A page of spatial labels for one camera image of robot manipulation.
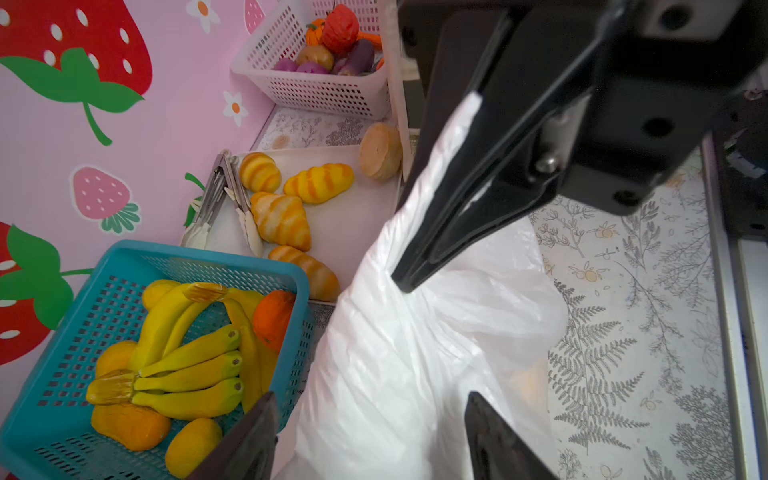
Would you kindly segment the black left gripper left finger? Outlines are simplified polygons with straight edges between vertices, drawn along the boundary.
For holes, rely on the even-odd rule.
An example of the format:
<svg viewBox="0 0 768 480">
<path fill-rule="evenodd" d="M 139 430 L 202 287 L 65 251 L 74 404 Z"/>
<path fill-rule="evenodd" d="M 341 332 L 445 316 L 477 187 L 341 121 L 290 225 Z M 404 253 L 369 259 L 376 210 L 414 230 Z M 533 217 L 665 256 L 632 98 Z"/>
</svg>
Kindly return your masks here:
<svg viewBox="0 0 768 480">
<path fill-rule="evenodd" d="M 189 479 L 269 480 L 277 445 L 279 412 L 268 392 L 226 434 Z"/>
</svg>

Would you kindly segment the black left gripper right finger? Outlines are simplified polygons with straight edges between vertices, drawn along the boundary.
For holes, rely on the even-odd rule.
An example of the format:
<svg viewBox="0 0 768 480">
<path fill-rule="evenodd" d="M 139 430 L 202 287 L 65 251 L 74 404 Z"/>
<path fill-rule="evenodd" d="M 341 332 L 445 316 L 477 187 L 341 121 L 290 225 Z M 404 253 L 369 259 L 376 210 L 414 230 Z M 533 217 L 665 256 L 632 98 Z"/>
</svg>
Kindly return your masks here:
<svg viewBox="0 0 768 480">
<path fill-rule="evenodd" d="M 475 480 L 556 480 L 557 476 L 477 391 L 464 413 Z"/>
</svg>

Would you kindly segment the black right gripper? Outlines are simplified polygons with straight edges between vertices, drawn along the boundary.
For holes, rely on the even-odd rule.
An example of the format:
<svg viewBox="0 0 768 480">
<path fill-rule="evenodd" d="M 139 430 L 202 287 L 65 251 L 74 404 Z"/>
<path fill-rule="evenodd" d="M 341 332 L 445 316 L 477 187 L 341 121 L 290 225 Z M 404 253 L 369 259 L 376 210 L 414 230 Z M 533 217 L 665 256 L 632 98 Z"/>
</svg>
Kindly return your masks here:
<svg viewBox="0 0 768 480">
<path fill-rule="evenodd" d="M 402 1 L 426 94 L 405 195 L 480 105 L 392 277 L 415 291 L 557 195 L 635 212 L 767 56 L 763 1 Z"/>
</svg>

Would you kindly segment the white plastic bag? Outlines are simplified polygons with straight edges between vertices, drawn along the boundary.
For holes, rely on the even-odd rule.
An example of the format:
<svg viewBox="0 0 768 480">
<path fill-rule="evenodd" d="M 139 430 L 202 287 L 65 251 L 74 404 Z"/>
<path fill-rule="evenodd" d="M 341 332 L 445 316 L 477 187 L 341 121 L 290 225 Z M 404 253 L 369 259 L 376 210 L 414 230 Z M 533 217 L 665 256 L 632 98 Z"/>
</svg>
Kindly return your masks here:
<svg viewBox="0 0 768 480">
<path fill-rule="evenodd" d="M 470 93 L 454 110 L 340 296 L 281 438 L 275 478 L 468 479 L 464 413 L 474 392 L 555 466 L 547 354 L 567 310 L 531 223 L 474 243 L 410 293 L 393 280 L 481 105 Z"/>
</svg>

